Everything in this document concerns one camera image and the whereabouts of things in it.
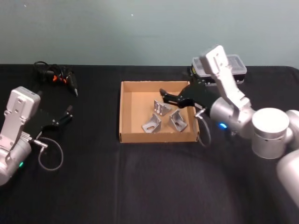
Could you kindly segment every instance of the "plastic container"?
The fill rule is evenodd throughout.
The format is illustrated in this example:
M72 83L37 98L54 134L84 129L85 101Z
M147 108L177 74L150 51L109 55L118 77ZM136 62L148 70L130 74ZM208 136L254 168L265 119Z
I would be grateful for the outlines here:
M247 68L245 67L243 61L240 59L238 55L228 55L228 61L232 67L232 74L235 78L236 83L243 83L245 79L245 74L247 73ZM205 73L199 57L194 57L192 59L190 72L198 78L205 80L206 85L216 85L211 75Z

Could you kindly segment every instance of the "open cardboard tray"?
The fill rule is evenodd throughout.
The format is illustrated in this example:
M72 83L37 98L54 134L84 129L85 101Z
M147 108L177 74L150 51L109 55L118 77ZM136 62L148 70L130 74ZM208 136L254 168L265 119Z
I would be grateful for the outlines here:
M172 106L172 111L165 116L159 116L162 121L161 130L157 133L145 133L142 125L147 123L154 113L154 100L162 102L160 88L171 94L178 95L187 81L169 82L122 82L120 105L120 142L186 142L197 141L199 135L198 122L195 120L195 109L186 107L180 109L184 121L188 124L182 132L177 132L169 124L169 115L177 107Z

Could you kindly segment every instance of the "teal wall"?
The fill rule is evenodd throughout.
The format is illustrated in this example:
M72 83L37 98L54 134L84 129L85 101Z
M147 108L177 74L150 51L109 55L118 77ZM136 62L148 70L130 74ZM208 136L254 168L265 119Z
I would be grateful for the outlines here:
M1 0L0 63L189 65L222 44L299 68L295 0Z

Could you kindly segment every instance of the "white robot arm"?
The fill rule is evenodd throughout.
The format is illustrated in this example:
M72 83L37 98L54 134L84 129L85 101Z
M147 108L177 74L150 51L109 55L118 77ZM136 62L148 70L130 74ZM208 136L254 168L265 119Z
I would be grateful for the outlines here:
M39 95L24 87L18 87L10 93L0 133L0 186L11 178L30 154L31 142L44 148L48 147L23 132L24 125L36 113L40 100Z
M200 114L225 124L232 132L251 139L252 150L262 158L283 156L286 145L294 151L283 157L277 165L280 181L299 207L299 112L283 112L276 108L254 111L250 100L241 92L233 78L228 59L218 45L200 57L206 74L215 80L220 97L212 94L201 81L191 83L178 96L160 90L165 103L180 108L195 106Z

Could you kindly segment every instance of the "table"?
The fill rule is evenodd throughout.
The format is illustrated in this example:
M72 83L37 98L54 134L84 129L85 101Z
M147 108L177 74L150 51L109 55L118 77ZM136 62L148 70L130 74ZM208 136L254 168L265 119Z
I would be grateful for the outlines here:
M208 121L213 143L120 144L121 81L186 80L186 67L73 66L75 98L44 85L40 107L74 119L58 140L62 168L42 170L38 151L0 188L1 224L280 224L298 223L298 209L276 176L277 160L254 155L250 142L228 138ZM0 111L10 91L30 80L30 65L0 66ZM255 110L299 110L299 71L248 67L240 89Z

